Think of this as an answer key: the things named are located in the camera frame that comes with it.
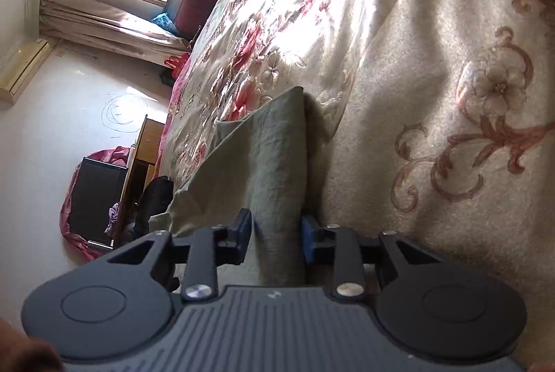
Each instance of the metal screw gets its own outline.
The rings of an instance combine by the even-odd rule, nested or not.
[[[193,284],[185,289],[185,295],[189,298],[201,299],[212,295],[212,288],[206,284]]]
[[[357,297],[364,292],[364,288],[359,283],[343,283],[336,291],[343,297]]]

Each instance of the bed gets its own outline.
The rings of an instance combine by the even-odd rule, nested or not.
[[[397,230],[515,287],[555,362],[555,0],[219,0],[174,87],[160,173],[302,86],[323,224]]]

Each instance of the white floor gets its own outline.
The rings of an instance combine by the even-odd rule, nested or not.
[[[76,165],[130,146],[147,113],[165,121],[171,90],[159,70],[62,43],[15,106],[0,102],[0,317],[14,327],[34,288],[83,263],[58,225]]]

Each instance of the circular disc cover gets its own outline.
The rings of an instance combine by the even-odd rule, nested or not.
[[[484,362],[514,346],[526,308],[509,286],[452,264],[410,269],[376,299],[376,316],[398,343],[447,363]]]
[[[127,264],[91,271],[77,269],[28,297],[22,324],[29,336],[65,359],[99,360],[138,348],[167,325],[168,292],[142,271]]]

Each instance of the curtain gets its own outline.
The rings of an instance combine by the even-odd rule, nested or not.
[[[41,34],[164,65],[189,43],[159,26],[95,0],[41,0]]]

